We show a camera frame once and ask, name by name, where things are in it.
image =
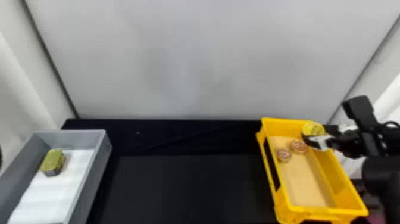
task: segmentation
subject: white backdrop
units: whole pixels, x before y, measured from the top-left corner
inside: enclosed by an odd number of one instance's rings
[[[4,165],[30,134],[58,129],[72,110],[21,1],[0,1],[0,146]]]
[[[398,0],[27,0],[82,117],[327,122]]]

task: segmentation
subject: tray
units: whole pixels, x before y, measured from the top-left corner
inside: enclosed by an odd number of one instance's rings
[[[52,148],[62,149],[67,161],[59,176],[47,178],[38,170]],[[40,208],[56,215],[60,205],[67,209],[56,223],[85,223],[111,149],[104,130],[34,133],[0,177],[0,223],[43,223]]]
[[[332,150],[308,147],[305,154],[292,152],[287,163],[276,157],[277,148],[290,150],[293,139],[301,139],[306,120],[262,118],[256,134],[270,183],[274,210],[280,223],[305,220],[349,223],[368,210]]]

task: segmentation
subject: gray plastic bin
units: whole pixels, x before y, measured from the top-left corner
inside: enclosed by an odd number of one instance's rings
[[[56,130],[34,133],[0,177],[0,223],[7,223],[20,198],[52,148],[94,150],[67,218],[63,223],[85,223],[112,146],[104,130]]]

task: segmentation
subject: yellow plastic bin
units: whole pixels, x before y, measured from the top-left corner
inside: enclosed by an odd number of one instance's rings
[[[292,151],[281,163],[277,148],[290,150],[293,139],[301,139],[308,120],[262,118],[256,134],[267,172],[277,220],[283,224],[305,220],[349,223],[368,210],[332,150],[309,147],[305,154]]]

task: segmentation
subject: table surface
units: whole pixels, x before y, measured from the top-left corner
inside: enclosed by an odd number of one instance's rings
[[[88,223],[277,223],[260,121],[68,119],[113,146]]]

